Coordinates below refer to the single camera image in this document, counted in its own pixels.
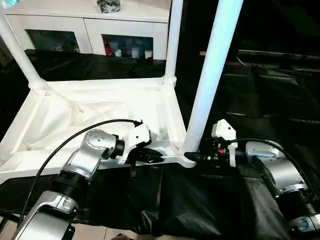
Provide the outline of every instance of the black wire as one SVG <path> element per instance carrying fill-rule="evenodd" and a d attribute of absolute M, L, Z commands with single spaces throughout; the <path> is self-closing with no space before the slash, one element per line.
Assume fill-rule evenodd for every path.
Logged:
<path fill-rule="evenodd" d="M 226 141 L 226 143 L 228 145 L 232 144 L 232 143 L 239 143 L 239 142 L 259 142 L 259 143 L 263 143 L 263 144 L 267 144 L 277 150 L 279 150 L 281 153 L 283 153 L 285 155 L 285 157 L 294 165 L 294 167 L 298 170 L 298 172 L 301 174 L 301 177 L 305 180 L 307 186 L 313 186 L 313 190 L 317 191 L 317 187 L 315 184 L 312 184 L 312 181 L 309 180 L 307 178 L 307 176 L 304 174 L 302 168 L 300 167 L 299 163 L 287 152 L 285 151 L 282 147 L 267 141 L 267 140 L 262 140 L 262 139 L 258 139 L 258 138 L 240 138 L 240 139 L 235 139 L 235 140 L 228 140 Z M 312 166 L 310 166 L 309 164 L 302 162 L 303 165 L 307 168 L 309 168 L 318 178 L 320 178 L 320 173 L 317 172 Z"/>
<path fill-rule="evenodd" d="M 21 215 L 20 215 L 20 218 L 19 218 L 19 222 L 18 222 L 18 226 L 22 223 L 22 221 L 24 220 L 24 215 L 26 213 L 26 209 L 27 209 L 27 205 L 29 203 L 29 200 L 30 200 L 30 196 L 32 194 L 32 192 L 34 191 L 35 189 L 35 186 L 37 184 L 37 181 L 41 175 L 41 173 L 43 172 L 43 170 L 45 169 L 46 165 L 49 163 L 49 161 L 54 157 L 54 155 L 56 155 L 57 152 L 60 151 L 60 149 L 62 149 L 68 142 L 70 142 L 72 139 L 74 139 L 75 137 L 79 136 L 80 134 L 83 134 L 84 132 L 90 130 L 90 129 L 93 129 L 95 127 L 98 127 L 98 126 L 101 126 L 101 125 L 104 125 L 104 124 L 111 124 L 111 123 L 117 123 L 117 122 L 127 122 L 127 123 L 133 123 L 135 125 L 139 125 L 141 124 L 141 122 L 139 121 L 135 121 L 135 120 L 130 120 L 130 119 L 113 119 L 113 120 L 107 120 L 107 121 L 102 121 L 102 122 L 98 122 L 96 124 L 93 124 L 91 126 L 88 126 L 80 131 L 78 131 L 77 133 L 75 133 L 74 135 L 72 135 L 71 137 L 69 137 L 67 140 L 65 140 L 63 143 L 61 143 L 60 146 L 58 146 L 49 156 L 48 158 L 44 161 L 44 163 L 42 164 L 42 166 L 40 167 L 39 171 L 37 172 L 34 180 L 33 180 L 33 183 L 31 185 L 31 188 L 29 190 L 29 194 L 25 200 L 25 203 L 24 203 L 24 206 L 23 206 L 23 209 L 22 209 L 22 212 L 21 212 Z"/>

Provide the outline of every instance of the black tablecloth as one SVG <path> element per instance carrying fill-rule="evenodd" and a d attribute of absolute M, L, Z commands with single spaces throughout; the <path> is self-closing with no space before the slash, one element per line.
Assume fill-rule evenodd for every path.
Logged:
<path fill-rule="evenodd" d="M 164 61 L 107 58 L 93 54 L 30 52 L 37 71 L 48 81 L 107 78 L 151 78 L 164 74 Z M 175 87 L 188 125 L 201 73 L 202 59 L 177 66 Z M 2 69 L 6 85 L 0 95 L 1 136 L 29 90 L 17 64 Z M 320 133 L 318 76 L 279 69 L 227 66 L 220 80 L 204 136 L 214 122 L 226 119 L 238 137 L 273 140 L 299 161 L 319 171 Z M 304 169 L 314 183 L 319 179 Z M 43 176 L 30 207 L 50 184 Z M 0 186 L 0 211 L 19 213 L 32 177 L 10 179 Z M 175 164 L 98 171 L 77 221 L 198 239 L 288 239 L 285 221 L 268 189 L 245 166 L 228 172 L 184 169 Z"/>

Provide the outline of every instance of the glass cabinet door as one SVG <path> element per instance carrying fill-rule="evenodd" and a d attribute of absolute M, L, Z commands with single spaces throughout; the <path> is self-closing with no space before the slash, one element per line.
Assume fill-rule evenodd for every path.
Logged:
<path fill-rule="evenodd" d="M 92 54 L 82 18 L 38 15 L 6 15 L 22 48 Z"/>
<path fill-rule="evenodd" d="M 75 33 L 72 31 L 26 29 L 26 32 L 37 50 L 80 53 Z"/>
<path fill-rule="evenodd" d="M 94 54 L 166 59 L 167 23 L 88 18 L 84 23 Z"/>

